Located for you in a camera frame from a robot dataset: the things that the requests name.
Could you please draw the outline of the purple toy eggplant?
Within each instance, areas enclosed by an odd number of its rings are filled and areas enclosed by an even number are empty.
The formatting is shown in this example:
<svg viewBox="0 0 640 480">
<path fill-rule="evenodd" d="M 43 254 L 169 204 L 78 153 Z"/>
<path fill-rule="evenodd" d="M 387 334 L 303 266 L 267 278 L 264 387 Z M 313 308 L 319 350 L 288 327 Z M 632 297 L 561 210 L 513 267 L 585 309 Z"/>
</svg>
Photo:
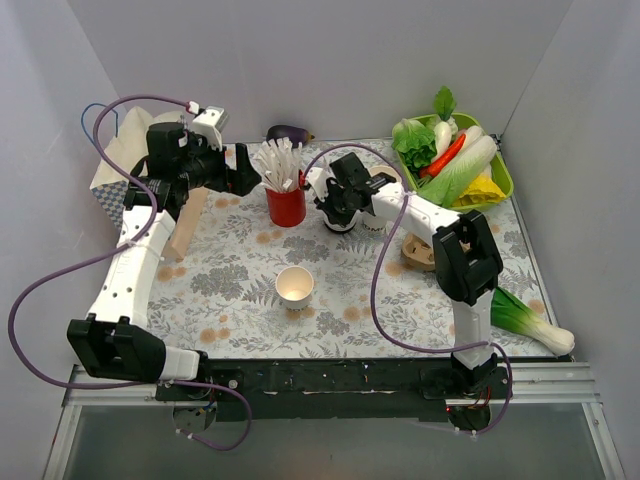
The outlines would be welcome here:
<svg viewBox="0 0 640 480">
<path fill-rule="evenodd" d="M 285 138 L 288 138 L 294 145 L 307 145 L 315 139 L 315 136 L 304 128 L 284 124 L 273 125 L 267 130 L 267 141 Z"/>
</svg>

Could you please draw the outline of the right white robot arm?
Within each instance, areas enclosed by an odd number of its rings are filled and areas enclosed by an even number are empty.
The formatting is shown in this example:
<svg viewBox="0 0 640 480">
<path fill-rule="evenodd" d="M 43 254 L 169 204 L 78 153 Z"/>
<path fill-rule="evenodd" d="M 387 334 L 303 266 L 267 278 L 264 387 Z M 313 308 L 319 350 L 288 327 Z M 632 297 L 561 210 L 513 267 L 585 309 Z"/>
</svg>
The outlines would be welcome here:
<svg viewBox="0 0 640 480">
<path fill-rule="evenodd" d="M 326 168 L 311 162 L 303 188 L 313 192 L 325 225 L 335 232 L 350 230 L 358 214 L 368 214 L 390 222 L 391 234 L 402 228 L 432 248 L 437 283 L 453 308 L 455 345 L 445 350 L 460 366 L 452 373 L 453 387 L 469 398 L 486 389 L 487 372 L 496 365 L 490 308 L 503 262 L 485 216 L 437 206 L 393 175 L 372 175 L 354 153 Z"/>
</svg>

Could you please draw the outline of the green plastic basket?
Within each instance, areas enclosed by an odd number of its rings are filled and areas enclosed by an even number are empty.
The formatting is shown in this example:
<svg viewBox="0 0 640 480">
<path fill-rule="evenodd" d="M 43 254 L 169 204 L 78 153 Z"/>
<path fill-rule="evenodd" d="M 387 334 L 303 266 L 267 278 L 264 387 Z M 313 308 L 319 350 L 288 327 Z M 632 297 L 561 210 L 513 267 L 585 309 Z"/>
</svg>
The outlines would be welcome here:
<svg viewBox="0 0 640 480">
<path fill-rule="evenodd" d="M 467 129 L 471 126 L 480 126 L 480 123 L 473 116 L 465 113 L 455 112 L 452 114 L 452 118 L 456 121 L 456 124 L 462 130 Z M 437 115 L 426 114 L 414 117 L 414 120 L 417 120 L 422 124 L 431 124 L 437 120 Z M 418 189 L 423 185 L 423 181 L 416 175 L 414 175 L 404 165 L 404 156 L 401 153 L 398 153 L 397 156 L 400 159 L 400 166 L 402 168 L 402 171 L 407 178 L 409 189 L 412 191 L 418 191 Z M 497 151 L 495 156 L 492 158 L 490 162 L 490 168 L 492 181 L 505 196 L 505 199 L 509 199 L 513 194 L 514 184 L 500 151 Z M 470 210 L 479 210 L 484 212 L 496 205 L 497 202 L 477 201 L 473 203 L 467 202 L 466 204 L 453 205 L 450 207 L 450 209 L 461 213 L 465 213 Z"/>
</svg>

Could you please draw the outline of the floral table mat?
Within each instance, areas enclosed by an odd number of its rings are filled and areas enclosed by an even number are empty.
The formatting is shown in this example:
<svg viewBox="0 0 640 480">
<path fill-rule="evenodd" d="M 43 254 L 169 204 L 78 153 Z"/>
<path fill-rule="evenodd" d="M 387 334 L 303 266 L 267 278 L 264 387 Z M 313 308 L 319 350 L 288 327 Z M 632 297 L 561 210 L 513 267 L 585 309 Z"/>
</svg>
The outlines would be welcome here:
<svg viewBox="0 0 640 480">
<path fill-rule="evenodd" d="M 448 297 L 432 273 L 409 265 L 405 234 L 358 223 L 329 231 L 309 206 L 292 228 L 275 225 L 262 187 L 208 196 L 182 260 L 156 272 L 150 331 L 168 345 L 213 358 L 385 358 L 455 341 Z M 310 304 L 284 307 L 277 275 L 301 266 L 314 279 Z"/>
</svg>

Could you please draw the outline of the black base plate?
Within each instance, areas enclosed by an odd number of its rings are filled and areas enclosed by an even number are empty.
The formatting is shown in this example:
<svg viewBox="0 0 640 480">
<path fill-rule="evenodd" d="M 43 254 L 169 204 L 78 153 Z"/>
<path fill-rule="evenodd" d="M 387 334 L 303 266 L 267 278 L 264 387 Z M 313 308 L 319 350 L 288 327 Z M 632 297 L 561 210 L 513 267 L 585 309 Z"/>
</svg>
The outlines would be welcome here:
<svg viewBox="0 0 640 480">
<path fill-rule="evenodd" d="M 214 403 L 220 422 L 240 421 L 248 403 L 256 420 L 400 418 L 445 422 L 446 404 L 503 400 L 505 367 L 491 361 L 467 372 L 453 358 L 208 360 L 217 388 L 157 389 L 165 402 Z"/>
</svg>

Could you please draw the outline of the aluminium rail frame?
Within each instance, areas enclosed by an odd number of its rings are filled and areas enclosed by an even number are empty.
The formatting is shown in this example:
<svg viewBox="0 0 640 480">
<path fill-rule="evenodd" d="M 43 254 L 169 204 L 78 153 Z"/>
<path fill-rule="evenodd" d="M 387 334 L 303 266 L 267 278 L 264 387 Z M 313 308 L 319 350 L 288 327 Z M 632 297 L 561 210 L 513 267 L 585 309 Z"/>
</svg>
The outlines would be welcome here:
<svg viewBox="0 0 640 480">
<path fill-rule="evenodd" d="M 585 364 L 520 364 L 478 438 L 414 419 L 221 423 L 150 387 L 69 394 L 48 479 L 622 479 Z"/>
</svg>

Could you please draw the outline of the red straw holder cup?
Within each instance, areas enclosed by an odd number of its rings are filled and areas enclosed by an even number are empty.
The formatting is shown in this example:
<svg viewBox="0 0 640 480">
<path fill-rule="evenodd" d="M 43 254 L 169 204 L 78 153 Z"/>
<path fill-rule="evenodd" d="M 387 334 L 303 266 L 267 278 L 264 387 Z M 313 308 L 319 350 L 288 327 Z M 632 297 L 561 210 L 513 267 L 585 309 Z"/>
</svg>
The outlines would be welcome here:
<svg viewBox="0 0 640 480">
<path fill-rule="evenodd" d="M 299 171 L 299 186 L 296 189 L 285 193 L 265 189 L 269 215 L 275 225 L 285 228 L 295 227 L 305 219 L 306 200 L 305 192 L 301 187 L 303 180 L 303 173 Z"/>
</svg>

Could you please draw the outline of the cardboard cup carrier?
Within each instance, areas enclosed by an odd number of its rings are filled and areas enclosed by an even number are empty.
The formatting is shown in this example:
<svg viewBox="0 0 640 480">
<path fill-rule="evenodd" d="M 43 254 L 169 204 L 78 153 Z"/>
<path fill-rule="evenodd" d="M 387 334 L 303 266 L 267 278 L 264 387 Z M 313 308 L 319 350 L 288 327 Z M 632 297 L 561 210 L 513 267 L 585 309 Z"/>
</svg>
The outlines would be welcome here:
<svg viewBox="0 0 640 480">
<path fill-rule="evenodd" d="M 414 234 L 405 236 L 401 252 L 406 262 L 414 268 L 426 272 L 433 272 L 436 268 L 433 249 Z"/>
</svg>

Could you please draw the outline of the stack of white lids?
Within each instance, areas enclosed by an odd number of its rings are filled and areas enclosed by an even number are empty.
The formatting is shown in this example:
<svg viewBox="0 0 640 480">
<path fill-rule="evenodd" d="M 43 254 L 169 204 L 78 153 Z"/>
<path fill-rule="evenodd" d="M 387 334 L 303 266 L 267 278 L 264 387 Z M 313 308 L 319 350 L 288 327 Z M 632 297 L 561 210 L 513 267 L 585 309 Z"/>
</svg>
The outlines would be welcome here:
<svg viewBox="0 0 640 480">
<path fill-rule="evenodd" d="M 351 220 L 345 226 L 343 226 L 338 223 L 333 223 L 327 216 L 323 217 L 325 227 L 329 231 L 340 235 L 350 232 L 355 227 L 357 220 L 358 216 L 354 215 Z"/>
</svg>

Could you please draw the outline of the toy red chili pepper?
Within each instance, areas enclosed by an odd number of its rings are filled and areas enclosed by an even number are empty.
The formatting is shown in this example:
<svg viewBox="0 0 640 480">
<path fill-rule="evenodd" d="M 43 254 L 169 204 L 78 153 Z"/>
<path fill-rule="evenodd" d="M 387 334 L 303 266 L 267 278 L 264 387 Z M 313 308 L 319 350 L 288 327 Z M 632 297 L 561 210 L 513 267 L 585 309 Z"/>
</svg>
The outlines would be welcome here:
<svg viewBox="0 0 640 480">
<path fill-rule="evenodd" d="M 459 153 L 464 145 L 465 140 L 466 134 L 462 133 L 438 159 L 433 161 L 427 167 L 423 167 L 420 169 L 419 178 L 423 179 L 426 177 L 436 177 L 445 168 L 445 166 L 449 162 L 451 162 Z"/>
</svg>

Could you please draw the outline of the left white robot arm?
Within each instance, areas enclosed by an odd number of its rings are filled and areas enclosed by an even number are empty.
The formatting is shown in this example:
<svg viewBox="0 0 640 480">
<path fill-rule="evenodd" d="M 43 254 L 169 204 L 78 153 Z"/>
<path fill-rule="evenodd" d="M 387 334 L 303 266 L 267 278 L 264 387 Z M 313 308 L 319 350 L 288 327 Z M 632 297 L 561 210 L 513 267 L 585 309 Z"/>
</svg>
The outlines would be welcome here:
<svg viewBox="0 0 640 480">
<path fill-rule="evenodd" d="M 235 146 L 235 165 L 226 149 L 180 122 L 151 125 L 146 155 L 132 170 L 124 199 L 119 244 L 102 289 L 83 319 L 74 319 L 67 338 L 87 373 L 96 378 L 157 383 L 178 380 L 193 400 L 213 386 L 200 367 L 203 354 L 170 347 L 148 330 L 151 286 L 167 241 L 190 191 L 201 187 L 238 197 L 261 181 L 245 144 Z"/>
</svg>

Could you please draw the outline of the toy green lettuce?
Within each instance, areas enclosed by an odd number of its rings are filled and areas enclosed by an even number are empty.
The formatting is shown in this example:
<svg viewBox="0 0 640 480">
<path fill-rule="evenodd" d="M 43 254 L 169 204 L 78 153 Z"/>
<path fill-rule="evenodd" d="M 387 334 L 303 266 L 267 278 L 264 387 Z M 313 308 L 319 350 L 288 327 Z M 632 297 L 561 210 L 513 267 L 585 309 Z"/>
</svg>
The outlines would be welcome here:
<svg viewBox="0 0 640 480">
<path fill-rule="evenodd" d="M 392 138 L 392 148 L 414 174 L 428 167 L 436 156 L 435 133 L 418 120 L 402 119 L 393 127 Z"/>
</svg>

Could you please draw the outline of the white wrapped straws bundle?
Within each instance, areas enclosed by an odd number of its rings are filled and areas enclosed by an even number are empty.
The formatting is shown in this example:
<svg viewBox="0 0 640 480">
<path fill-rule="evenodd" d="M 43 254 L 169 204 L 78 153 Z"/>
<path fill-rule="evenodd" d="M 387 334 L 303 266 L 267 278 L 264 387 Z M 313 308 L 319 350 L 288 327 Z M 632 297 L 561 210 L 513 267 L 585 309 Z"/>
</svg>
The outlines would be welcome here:
<svg viewBox="0 0 640 480">
<path fill-rule="evenodd" d="M 300 187 L 302 143 L 289 138 L 264 141 L 254 160 L 261 185 L 275 193 L 290 193 Z"/>
</svg>

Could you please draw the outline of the stack of paper cups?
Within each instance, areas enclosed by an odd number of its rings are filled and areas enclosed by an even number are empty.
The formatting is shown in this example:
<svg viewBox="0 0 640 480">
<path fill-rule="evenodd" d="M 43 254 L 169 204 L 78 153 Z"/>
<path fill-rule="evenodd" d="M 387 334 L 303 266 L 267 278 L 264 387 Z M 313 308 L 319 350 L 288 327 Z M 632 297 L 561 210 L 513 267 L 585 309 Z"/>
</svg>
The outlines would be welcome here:
<svg viewBox="0 0 640 480">
<path fill-rule="evenodd" d="M 396 182 L 401 182 L 400 175 L 396 172 L 396 170 L 390 166 L 386 165 L 378 165 L 374 167 L 369 167 L 368 171 L 371 176 L 375 176 L 379 173 L 385 173 L 395 178 Z M 384 218 L 373 216 L 367 212 L 363 212 L 361 214 L 362 224 L 363 226 L 370 231 L 380 232 L 386 229 L 387 221 Z"/>
</svg>

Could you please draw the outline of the white paper coffee cup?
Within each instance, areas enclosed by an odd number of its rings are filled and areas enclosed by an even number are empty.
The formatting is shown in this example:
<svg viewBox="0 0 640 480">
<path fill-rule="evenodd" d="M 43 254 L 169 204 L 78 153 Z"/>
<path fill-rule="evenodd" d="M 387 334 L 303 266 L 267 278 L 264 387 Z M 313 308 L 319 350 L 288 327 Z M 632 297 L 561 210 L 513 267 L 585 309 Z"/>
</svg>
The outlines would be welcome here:
<svg viewBox="0 0 640 480">
<path fill-rule="evenodd" d="M 301 266 L 289 266 L 276 278 L 275 287 L 284 307 L 301 311 L 310 304 L 315 282 L 312 274 Z"/>
</svg>

